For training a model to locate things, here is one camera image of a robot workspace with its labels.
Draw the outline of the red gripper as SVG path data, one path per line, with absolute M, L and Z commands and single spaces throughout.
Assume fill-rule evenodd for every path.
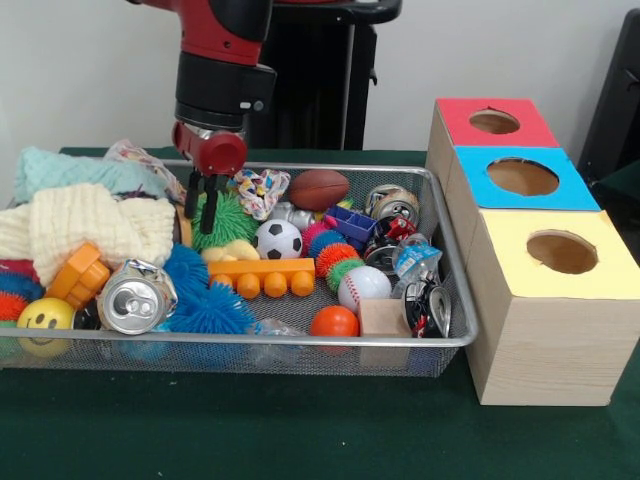
M 233 176 L 244 165 L 248 147 L 241 134 L 224 129 L 204 129 L 176 121 L 172 131 L 176 150 L 195 169 L 189 175 L 184 214 L 193 219 L 197 213 L 201 174 L 204 181 L 205 203 L 201 215 L 200 231 L 211 234 L 217 210 L 217 175 Z

